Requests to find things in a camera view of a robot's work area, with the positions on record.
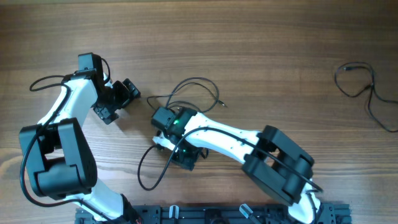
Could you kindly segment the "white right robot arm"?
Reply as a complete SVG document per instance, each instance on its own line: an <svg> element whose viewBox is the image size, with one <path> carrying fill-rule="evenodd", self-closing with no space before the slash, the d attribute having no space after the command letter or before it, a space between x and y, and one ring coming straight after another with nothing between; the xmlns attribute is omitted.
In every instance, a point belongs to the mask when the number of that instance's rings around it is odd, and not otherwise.
<svg viewBox="0 0 398 224"><path fill-rule="evenodd" d="M242 165L243 172L267 195L288 207L290 218L316 223L321 188L312 181L313 157L281 130L266 126L248 131L211 120L190 108L160 107L151 117L159 131L155 145L172 151L169 162L193 170L199 157L214 150Z"/></svg>

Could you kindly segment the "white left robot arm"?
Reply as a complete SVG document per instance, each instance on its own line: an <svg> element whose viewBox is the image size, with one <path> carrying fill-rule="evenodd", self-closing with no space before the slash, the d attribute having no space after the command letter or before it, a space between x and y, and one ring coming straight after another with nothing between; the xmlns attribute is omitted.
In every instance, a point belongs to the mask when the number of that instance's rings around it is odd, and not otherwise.
<svg viewBox="0 0 398 224"><path fill-rule="evenodd" d="M21 190L40 207L75 203L96 223L142 223L128 199L99 180L81 128L89 110L110 124L118 119L117 110L141 96L128 78L112 82L105 68L109 65L101 56L80 54L77 71L54 84L62 90L50 111L21 129Z"/></svg>

